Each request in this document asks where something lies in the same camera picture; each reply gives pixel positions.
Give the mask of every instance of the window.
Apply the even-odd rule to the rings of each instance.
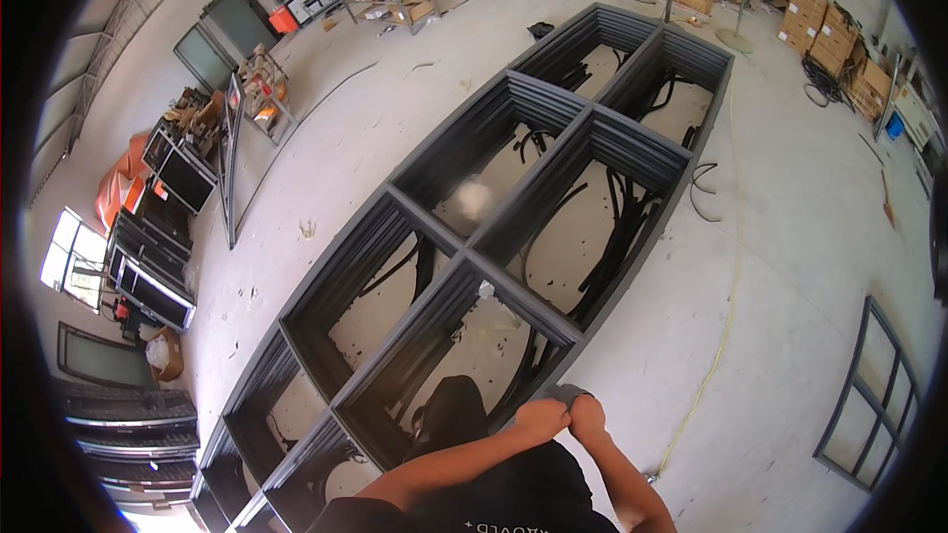
[[[105,238],[66,208],[60,215],[53,241],[42,262],[40,280],[99,312],[102,277],[89,272],[104,270]]]

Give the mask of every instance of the white plastic bag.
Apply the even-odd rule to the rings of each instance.
[[[154,338],[145,347],[145,359],[159,372],[163,372],[171,362],[171,351],[168,349],[168,339],[164,334]]]

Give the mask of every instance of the window frame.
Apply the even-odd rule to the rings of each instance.
[[[77,337],[83,338],[84,340],[89,340],[89,342],[101,343],[108,346],[112,346],[113,348],[119,348],[121,350],[129,351],[129,352],[135,351],[135,350],[141,350],[142,355],[144,355],[144,350],[142,348],[139,348],[138,346],[128,345],[122,342],[116,342],[115,340],[109,340],[107,338],[103,338],[95,334],[91,334],[87,331],[83,331],[79,329],[78,327],[70,326],[69,324],[61,321],[56,330],[56,365],[65,374],[70,375],[71,377],[75,377],[77,379],[82,379],[83,381],[88,381],[89,383],[94,383],[96,385],[103,385],[105,387],[122,387],[123,389],[136,389],[138,391],[152,391],[153,390],[153,388],[150,388],[144,385],[132,385],[130,383],[123,383],[120,381],[111,381],[109,379],[101,379],[99,377],[95,377],[94,375],[87,375],[86,373],[82,373],[81,371],[77,371],[76,369],[69,367],[68,365],[69,359],[66,356],[66,346],[65,346],[65,338],[68,335],[77,336]]]
[[[43,258],[43,260],[42,260],[42,266],[40,267],[40,282],[42,282],[44,285],[50,287],[51,289],[53,289],[53,290],[55,290],[55,291],[57,291],[57,292],[60,292],[60,293],[62,293],[62,294],[65,294],[65,295],[66,295],[67,297],[69,297],[70,299],[72,299],[72,300],[74,300],[74,301],[77,301],[77,302],[81,303],[82,305],[87,306],[87,307],[92,311],[92,313],[96,313],[97,315],[99,315],[99,314],[100,314],[100,311],[101,311],[101,305],[102,305],[102,290],[104,290],[104,289],[108,286],[108,283],[107,283],[107,281],[106,281],[106,279],[105,279],[104,277],[100,279],[101,282],[100,282],[99,289],[98,289],[98,292],[97,292],[97,301],[96,301],[96,304],[95,304],[95,305],[91,305],[88,301],[86,301],[86,300],[84,300],[84,299],[78,297],[75,293],[70,292],[69,290],[66,290],[66,289],[65,289],[65,286],[66,286],[66,280],[67,280],[68,278],[70,278],[70,272],[69,272],[70,262],[72,262],[72,267],[73,267],[73,268],[76,267],[76,262],[78,262],[78,261],[80,261],[80,260],[83,261],[83,262],[85,262],[85,263],[88,263],[88,264],[101,263],[102,267],[100,268],[100,270],[102,270],[102,271],[105,270],[105,260],[104,260],[104,258],[102,259],[101,262],[96,262],[96,261],[93,261],[93,260],[89,260],[89,259],[87,259],[84,255],[81,255],[81,254],[79,254],[78,252],[76,252],[76,241],[79,239],[79,231],[81,231],[82,228],[84,227],[86,230],[90,231],[92,234],[95,234],[95,235],[101,237],[102,240],[105,241],[106,243],[107,243],[108,241],[107,241],[107,239],[106,239],[101,233],[99,233],[98,231],[96,231],[95,229],[93,229],[92,226],[91,226],[89,223],[85,222],[85,220],[83,220],[82,217],[80,217],[74,210],[72,210],[72,209],[69,208],[68,206],[65,206],[64,209],[63,209],[63,212],[60,213],[60,219],[62,219],[63,214],[69,214],[73,219],[76,219],[79,223],[76,225],[76,231],[73,232],[73,234],[72,234],[72,241],[70,241],[70,243],[69,243],[69,249],[65,249],[65,247],[63,247],[61,244],[57,243],[57,242],[56,242],[56,239],[55,239],[55,236],[56,236],[56,229],[59,228],[60,222],[62,222],[62,220],[57,221],[57,223],[56,223],[56,228],[53,229],[53,237],[51,237],[50,240],[49,240],[49,248],[57,247],[57,248],[59,248],[60,250],[64,251],[64,252],[65,252],[65,255],[66,255],[66,258],[65,258],[65,267],[63,268],[63,274],[60,276],[60,280],[59,280],[59,282],[58,282],[59,288],[56,288],[55,285],[57,284],[57,282],[56,282],[55,280],[53,281],[53,285],[49,285],[49,284],[47,284],[46,282],[42,282],[42,270],[43,270],[43,268],[45,267],[46,259],[49,257],[49,248],[46,249],[46,256]]]

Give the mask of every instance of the orange machine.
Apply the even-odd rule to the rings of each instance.
[[[133,136],[128,141],[128,151],[118,158],[99,182],[95,209],[106,232],[112,229],[112,220],[119,213],[119,209],[124,207],[129,211],[135,210],[145,189],[145,178],[150,171],[141,161],[141,152],[148,136],[148,132]]]

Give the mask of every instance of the door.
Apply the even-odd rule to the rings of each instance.
[[[174,46],[174,55],[184,62],[207,92],[227,89],[231,71],[237,68],[237,63],[201,23],[189,29]]]
[[[244,58],[250,58],[258,44],[267,50],[277,45],[278,36],[257,0],[213,0],[201,18],[213,20]]]

